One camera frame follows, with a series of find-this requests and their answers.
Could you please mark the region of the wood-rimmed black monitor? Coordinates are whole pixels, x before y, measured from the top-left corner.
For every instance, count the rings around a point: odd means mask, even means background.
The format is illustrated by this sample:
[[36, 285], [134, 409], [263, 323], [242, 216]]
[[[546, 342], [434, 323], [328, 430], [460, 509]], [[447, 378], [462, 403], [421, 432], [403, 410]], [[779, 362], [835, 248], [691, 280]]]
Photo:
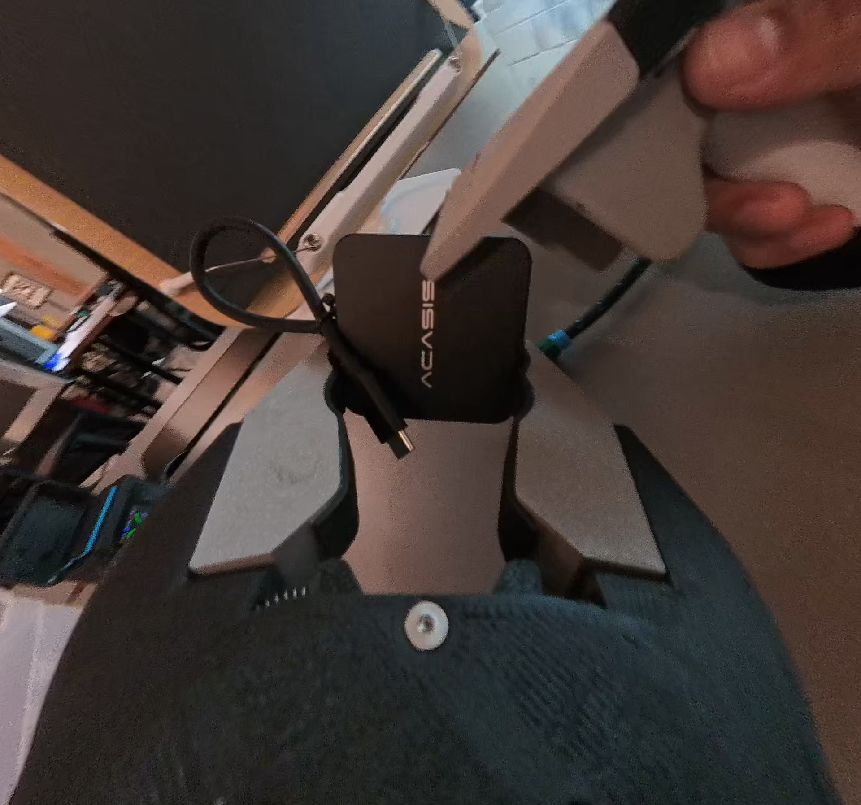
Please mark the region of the wood-rimmed black monitor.
[[1, 0], [2, 195], [153, 288], [210, 221], [294, 235], [452, 54], [458, 0]]

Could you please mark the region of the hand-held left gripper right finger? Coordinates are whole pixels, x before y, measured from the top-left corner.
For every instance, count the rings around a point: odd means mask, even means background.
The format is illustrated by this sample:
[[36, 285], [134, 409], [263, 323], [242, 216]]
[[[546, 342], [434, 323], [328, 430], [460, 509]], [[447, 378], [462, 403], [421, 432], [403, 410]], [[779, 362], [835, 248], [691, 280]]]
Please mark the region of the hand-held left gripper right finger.
[[535, 344], [524, 353], [500, 498], [504, 559], [532, 561], [543, 577], [592, 569], [664, 577], [610, 418]]

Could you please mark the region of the dark grey USB hub adapter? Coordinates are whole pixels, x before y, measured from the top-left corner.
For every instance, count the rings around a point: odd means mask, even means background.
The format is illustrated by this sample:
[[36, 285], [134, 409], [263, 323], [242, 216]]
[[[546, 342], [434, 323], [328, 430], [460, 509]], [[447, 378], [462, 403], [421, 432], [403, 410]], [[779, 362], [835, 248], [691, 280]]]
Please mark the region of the dark grey USB hub adapter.
[[[253, 313], [222, 294], [207, 261], [210, 245], [225, 234], [264, 243], [310, 317]], [[333, 292], [321, 294], [274, 232], [247, 218], [224, 218], [193, 237], [189, 271], [206, 302], [243, 326], [322, 337], [335, 410], [365, 418], [402, 458], [412, 449], [405, 433], [411, 420], [502, 423], [524, 399], [528, 249], [517, 239], [483, 239], [444, 278], [430, 280], [420, 270], [430, 242], [425, 234], [349, 234], [333, 251]]]

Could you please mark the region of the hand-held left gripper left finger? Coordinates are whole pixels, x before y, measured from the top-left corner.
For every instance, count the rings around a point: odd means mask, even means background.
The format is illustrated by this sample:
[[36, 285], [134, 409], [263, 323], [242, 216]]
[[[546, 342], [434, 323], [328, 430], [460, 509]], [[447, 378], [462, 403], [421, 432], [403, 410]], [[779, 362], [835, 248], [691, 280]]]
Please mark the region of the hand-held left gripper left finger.
[[354, 463], [331, 400], [325, 346], [301, 361], [239, 426], [189, 566], [228, 574], [275, 566], [315, 574], [358, 531]]

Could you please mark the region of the dark grey power station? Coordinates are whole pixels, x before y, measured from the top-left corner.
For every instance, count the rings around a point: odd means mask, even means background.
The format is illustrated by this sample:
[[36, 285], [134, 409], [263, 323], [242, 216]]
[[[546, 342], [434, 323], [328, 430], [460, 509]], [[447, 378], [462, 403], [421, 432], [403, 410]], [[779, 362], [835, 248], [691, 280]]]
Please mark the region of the dark grey power station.
[[53, 586], [100, 571], [131, 540], [165, 485], [124, 476], [103, 492], [14, 473], [2, 494], [1, 583]]

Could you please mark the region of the person's right hand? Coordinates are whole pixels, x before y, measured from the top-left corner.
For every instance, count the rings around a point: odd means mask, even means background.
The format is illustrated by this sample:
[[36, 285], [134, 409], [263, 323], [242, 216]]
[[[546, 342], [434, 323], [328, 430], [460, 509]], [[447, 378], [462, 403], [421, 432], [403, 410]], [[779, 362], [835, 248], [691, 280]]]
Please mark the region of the person's right hand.
[[[859, 138], [859, 0], [768, 0], [706, 25], [687, 49], [692, 97], [718, 111], [831, 102]], [[706, 186], [709, 227], [744, 267], [770, 270], [834, 251], [855, 221], [845, 208], [815, 206], [789, 183]]]

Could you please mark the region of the white monitor stand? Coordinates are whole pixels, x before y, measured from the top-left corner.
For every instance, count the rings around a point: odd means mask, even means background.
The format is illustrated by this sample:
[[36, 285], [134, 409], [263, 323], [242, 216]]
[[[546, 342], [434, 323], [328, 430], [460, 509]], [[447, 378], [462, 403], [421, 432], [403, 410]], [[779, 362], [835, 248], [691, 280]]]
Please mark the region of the white monitor stand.
[[468, 28], [453, 52], [427, 52], [285, 221], [279, 238], [291, 242], [302, 237], [350, 183], [358, 184], [359, 195], [357, 214], [347, 227], [357, 229], [436, 137], [489, 61], [475, 27]]

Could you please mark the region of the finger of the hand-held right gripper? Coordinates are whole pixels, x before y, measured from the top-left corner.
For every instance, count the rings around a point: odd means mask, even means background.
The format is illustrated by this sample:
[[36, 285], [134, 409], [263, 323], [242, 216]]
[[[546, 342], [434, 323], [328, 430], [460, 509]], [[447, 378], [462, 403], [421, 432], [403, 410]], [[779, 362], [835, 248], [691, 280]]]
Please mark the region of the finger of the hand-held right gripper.
[[457, 177], [421, 261], [442, 279], [634, 92], [640, 69], [603, 19], [511, 114]]
[[504, 222], [594, 270], [680, 257], [705, 227], [706, 127], [679, 74], [647, 79]]

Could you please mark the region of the white paper marker tag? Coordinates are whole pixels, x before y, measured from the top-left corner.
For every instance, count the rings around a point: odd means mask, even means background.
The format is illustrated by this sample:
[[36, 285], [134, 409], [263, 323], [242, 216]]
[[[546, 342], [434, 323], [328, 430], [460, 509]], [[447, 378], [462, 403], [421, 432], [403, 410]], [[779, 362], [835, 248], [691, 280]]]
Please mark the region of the white paper marker tag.
[[53, 289], [25, 275], [10, 272], [1, 282], [1, 294], [18, 305], [38, 309], [51, 298]]

